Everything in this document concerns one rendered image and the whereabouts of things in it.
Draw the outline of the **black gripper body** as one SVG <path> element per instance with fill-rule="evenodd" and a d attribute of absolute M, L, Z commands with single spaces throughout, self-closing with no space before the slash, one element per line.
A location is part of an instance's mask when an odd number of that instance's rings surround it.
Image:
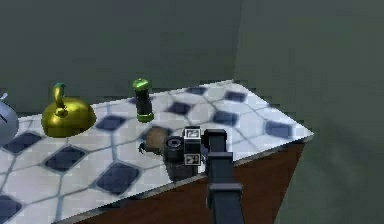
<path fill-rule="evenodd" d="M 184 139 L 169 136 L 165 141 L 165 166 L 169 179 L 173 182 L 191 178 L 198 174 L 197 166 L 187 166 L 184 160 Z"/>

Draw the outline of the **black green pepper mill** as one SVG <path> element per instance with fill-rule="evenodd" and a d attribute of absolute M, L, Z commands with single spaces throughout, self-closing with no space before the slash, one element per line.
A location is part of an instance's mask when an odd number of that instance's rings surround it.
<path fill-rule="evenodd" d="M 136 96 L 137 119 L 141 123 L 148 123 L 154 119 L 152 103 L 149 96 L 149 81 L 136 79 L 132 87 Z"/>

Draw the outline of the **brown potato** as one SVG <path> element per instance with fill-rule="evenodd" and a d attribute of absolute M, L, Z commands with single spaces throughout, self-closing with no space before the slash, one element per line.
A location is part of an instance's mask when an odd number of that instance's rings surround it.
<path fill-rule="evenodd" d="M 163 127 L 152 127 L 149 129 L 145 139 L 145 150 L 155 155 L 163 154 L 163 145 L 170 136 L 171 131 Z"/>

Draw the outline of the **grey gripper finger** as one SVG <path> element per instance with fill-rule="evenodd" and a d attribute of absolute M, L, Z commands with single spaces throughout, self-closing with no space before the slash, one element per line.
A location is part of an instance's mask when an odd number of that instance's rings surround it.
<path fill-rule="evenodd" d="M 164 150 L 165 150 L 165 145 L 160 144 L 160 145 L 152 146 L 150 144 L 147 144 L 146 142 L 142 142 L 139 145 L 138 150 L 142 154 L 153 153 L 153 154 L 158 155 L 158 156 L 163 156 Z"/>

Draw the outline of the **grey round pot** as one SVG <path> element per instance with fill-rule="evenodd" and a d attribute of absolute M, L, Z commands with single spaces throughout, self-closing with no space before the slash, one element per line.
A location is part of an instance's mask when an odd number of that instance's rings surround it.
<path fill-rule="evenodd" d="M 11 142 L 19 130 L 17 113 L 5 102 L 7 97 L 7 93 L 0 96 L 0 147 Z"/>

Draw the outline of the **brown counter with tiled top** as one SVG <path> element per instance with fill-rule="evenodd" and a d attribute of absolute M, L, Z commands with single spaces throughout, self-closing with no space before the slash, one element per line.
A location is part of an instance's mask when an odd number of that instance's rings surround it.
<path fill-rule="evenodd" d="M 235 159 L 267 155 L 312 132 L 232 81 L 154 93 L 153 125 L 173 135 L 187 125 L 226 131 Z M 148 125 L 133 99 L 95 105 L 96 124 L 65 139 L 46 136 L 38 115 L 19 121 L 0 148 L 0 224 L 52 224 L 171 181 L 160 156 L 140 152 Z"/>

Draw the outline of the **golden kettle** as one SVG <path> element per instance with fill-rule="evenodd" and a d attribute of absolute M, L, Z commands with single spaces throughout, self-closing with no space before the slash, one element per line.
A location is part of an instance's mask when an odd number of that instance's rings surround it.
<path fill-rule="evenodd" d="M 42 113 L 41 125 L 46 136 L 67 138 L 87 131 L 96 122 L 94 109 L 79 98 L 64 94 L 64 83 L 52 89 L 53 102 Z"/>

